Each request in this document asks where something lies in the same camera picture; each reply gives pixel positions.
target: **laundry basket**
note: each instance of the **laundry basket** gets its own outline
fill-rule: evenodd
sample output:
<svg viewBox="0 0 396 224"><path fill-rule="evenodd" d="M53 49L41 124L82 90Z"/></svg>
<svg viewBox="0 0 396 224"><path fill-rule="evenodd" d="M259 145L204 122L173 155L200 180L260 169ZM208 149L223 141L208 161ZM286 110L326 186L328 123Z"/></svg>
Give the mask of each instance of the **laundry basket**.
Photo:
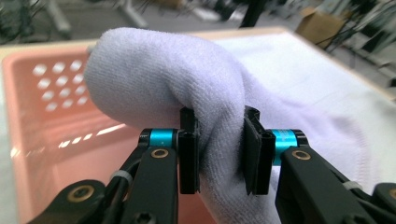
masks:
<svg viewBox="0 0 396 224"><path fill-rule="evenodd" d="M23 51L3 60L21 223L69 184L107 183L136 147L141 130L110 119L90 100L83 80L87 58L86 48L68 48ZM181 223L205 217L211 219L199 197L180 198Z"/></svg>

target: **floor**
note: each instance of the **floor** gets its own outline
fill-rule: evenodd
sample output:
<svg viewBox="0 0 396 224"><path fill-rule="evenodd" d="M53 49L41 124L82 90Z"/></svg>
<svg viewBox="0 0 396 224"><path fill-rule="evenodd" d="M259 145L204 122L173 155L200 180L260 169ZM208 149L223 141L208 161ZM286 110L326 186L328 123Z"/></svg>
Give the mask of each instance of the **floor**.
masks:
<svg viewBox="0 0 396 224"><path fill-rule="evenodd" d="M116 10L114 0L104 0L100 3L89 4L85 0L58 0L60 6L72 24L73 31L71 38L92 39L98 38L101 33L108 29L131 26L131 24ZM200 21L191 13L194 4L188 7L175 10L169 7L162 7L156 4L144 6L144 0L137 0L134 8L141 13L148 23L150 30L157 30L171 33L186 33L208 30L237 29L240 21ZM265 11L260 16L256 26L284 26L295 30L301 18L298 13L284 19L279 15L274 15ZM35 33L38 38L49 37L50 41L65 40L65 38L53 30L50 17L44 10L38 11L34 19ZM378 71L372 63L364 60L359 55L353 54L350 50L339 47L333 51L332 56L346 66L356 70L359 74L374 82L380 88L396 95L396 88L389 88L389 77Z"/></svg>

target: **white towel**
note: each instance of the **white towel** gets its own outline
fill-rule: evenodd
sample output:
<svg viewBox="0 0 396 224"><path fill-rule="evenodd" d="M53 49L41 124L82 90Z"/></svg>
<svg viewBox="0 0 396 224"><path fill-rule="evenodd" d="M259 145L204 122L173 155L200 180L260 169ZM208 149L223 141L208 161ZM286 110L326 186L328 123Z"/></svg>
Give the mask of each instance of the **white towel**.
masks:
<svg viewBox="0 0 396 224"><path fill-rule="evenodd" d="M310 145L352 180L375 175L359 127L310 105L269 92L220 46L187 35L121 28L106 32L88 61L94 103L137 128L177 128L178 110L200 122L200 179L205 205L219 223L277 223L278 169L267 196L247 196L240 136L245 105L262 112L265 128L300 129Z"/></svg>

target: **basket hole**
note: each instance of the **basket hole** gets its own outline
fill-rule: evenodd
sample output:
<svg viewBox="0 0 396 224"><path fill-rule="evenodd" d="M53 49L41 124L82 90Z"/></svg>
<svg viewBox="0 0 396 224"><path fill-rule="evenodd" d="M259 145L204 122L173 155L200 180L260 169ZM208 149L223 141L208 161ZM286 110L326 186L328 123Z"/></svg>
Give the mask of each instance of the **basket hole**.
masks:
<svg viewBox="0 0 396 224"><path fill-rule="evenodd" d="M41 97L41 99L42 99L43 101L49 101L49 100L52 99L53 95L54 95L53 91L46 91L46 92L44 92L44 94L43 94L43 96Z"/></svg>
<svg viewBox="0 0 396 224"><path fill-rule="evenodd" d="M87 103L87 101L88 101L88 97L83 96L83 97L78 99L77 104L78 105L84 105L85 103Z"/></svg>
<svg viewBox="0 0 396 224"><path fill-rule="evenodd" d="M40 81L37 84L37 87L41 90L46 89L50 85L50 79L49 78L41 78Z"/></svg>
<svg viewBox="0 0 396 224"><path fill-rule="evenodd" d="M89 133L87 135L85 135L85 137L82 140L88 140L92 137L92 133Z"/></svg>
<svg viewBox="0 0 396 224"><path fill-rule="evenodd" d="M70 89L69 88L64 88L59 92L59 96L62 98L66 98L70 94Z"/></svg>
<svg viewBox="0 0 396 224"><path fill-rule="evenodd" d="M40 63L36 65L35 68L33 69L33 75L41 77L44 75L44 73L46 73L46 71L47 71L47 66Z"/></svg>
<svg viewBox="0 0 396 224"><path fill-rule="evenodd" d="M74 78L73 78L73 83L74 84L79 84L82 82L82 79L84 79L84 76L82 74L77 74Z"/></svg>
<svg viewBox="0 0 396 224"><path fill-rule="evenodd" d="M64 63L56 63L55 65L53 65L52 67L52 72L56 73L56 74L60 74L62 73L62 71L64 70L65 65Z"/></svg>
<svg viewBox="0 0 396 224"><path fill-rule="evenodd" d="M72 104L73 104L73 100L68 99L68 100L64 101L64 103L62 104L62 107L63 108L69 108Z"/></svg>
<svg viewBox="0 0 396 224"><path fill-rule="evenodd" d="M82 93L84 93L85 89L86 89L85 86L79 86L79 87L76 88L75 93L77 95L81 95Z"/></svg>
<svg viewBox="0 0 396 224"><path fill-rule="evenodd" d="M73 140L72 144L77 144L82 137L77 137Z"/></svg>
<svg viewBox="0 0 396 224"><path fill-rule="evenodd" d="M46 110L51 112L51 111L54 111L56 109L56 107L58 107L58 104L52 102L47 105Z"/></svg>
<svg viewBox="0 0 396 224"><path fill-rule="evenodd" d="M76 72L81 66L82 66L82 62L80 60L74 60L72 64L70 64L70 70Z"/></svg>
<svg viewBox="0 0 396 224"><path fill-rule="evenodd" d="M58 78L58 80L56 80L56 85L62 87L64 86L64 84L67 83L67 80L68 80L67 76L61 76Z"/></svg>

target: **white surface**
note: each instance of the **white surface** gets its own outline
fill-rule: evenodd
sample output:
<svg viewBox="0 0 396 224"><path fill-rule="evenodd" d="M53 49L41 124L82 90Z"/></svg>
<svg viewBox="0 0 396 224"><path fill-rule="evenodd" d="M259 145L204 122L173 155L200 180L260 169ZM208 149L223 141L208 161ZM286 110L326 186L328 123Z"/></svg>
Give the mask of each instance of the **white surface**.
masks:
<svg viewBox="0 0 396 224"><path fill-rule="evenodd" d="M396 182L396 106L348 71L293 35L258 35L217 41L236 55L270 91L317 105L333 115L348 115L362 127L382 170L381 182ZM244 52L240 46L246 45ZM0 80L0 222L16 223L7 119Z"/></svg>

